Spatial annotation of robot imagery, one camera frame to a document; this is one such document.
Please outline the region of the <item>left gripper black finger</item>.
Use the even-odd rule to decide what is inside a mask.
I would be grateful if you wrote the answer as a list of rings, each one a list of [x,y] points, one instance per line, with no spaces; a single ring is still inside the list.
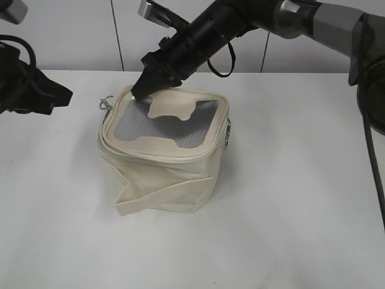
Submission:
[[[70,104],[73,92],[65,86],[38,73],[39,108],[66,107]]]

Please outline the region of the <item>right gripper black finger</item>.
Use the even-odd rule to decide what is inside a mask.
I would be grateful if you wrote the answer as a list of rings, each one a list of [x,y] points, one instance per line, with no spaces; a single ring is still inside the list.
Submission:
[[[146,67],[131,92],[135,99],[144,99],[158,90],[177,87],[177,78],[161,69]]]

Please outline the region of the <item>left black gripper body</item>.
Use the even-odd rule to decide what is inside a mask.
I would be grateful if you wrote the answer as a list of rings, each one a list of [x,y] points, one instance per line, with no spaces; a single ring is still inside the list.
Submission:
[[[39,108],[39,72],[21,60],[10,60],[1,68],[1,113],[52,114],[54,108]]]

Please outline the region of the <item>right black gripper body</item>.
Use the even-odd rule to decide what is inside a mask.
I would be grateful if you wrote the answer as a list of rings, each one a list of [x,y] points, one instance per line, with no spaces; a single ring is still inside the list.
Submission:
[[[210,58],[224,46],[232,49],[225,33],[210,20],[198,25],[191,24],[173,37],[163,38],[159,42],[159,49],[145,55],[142,62],[144,69],[161,69],[177,78],[177,87],[204,63],[216,76],[227,78],[230,72],[220,73],[210,62]]]

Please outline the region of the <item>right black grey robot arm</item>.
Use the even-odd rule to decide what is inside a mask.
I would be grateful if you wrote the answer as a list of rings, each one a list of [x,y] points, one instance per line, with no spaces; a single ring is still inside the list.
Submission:
[[[359,88],[360,111],[384,132],[384,18],[359,9],[317,1],[214,1],[192,22],[155,1],[143,1],[139,15],[175,35],[146,54],[132,89],[142,100],[180,86],[232,39],[263,29],[284,39],[306,36],[350,59],[348,82]]]

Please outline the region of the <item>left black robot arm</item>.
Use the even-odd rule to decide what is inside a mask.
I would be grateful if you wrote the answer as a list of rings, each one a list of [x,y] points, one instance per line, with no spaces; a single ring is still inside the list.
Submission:
[[[36,56],[25,40],[1,36],[1,112],[50,115],[67,107],[73,92],[49,79],[36,66]]]

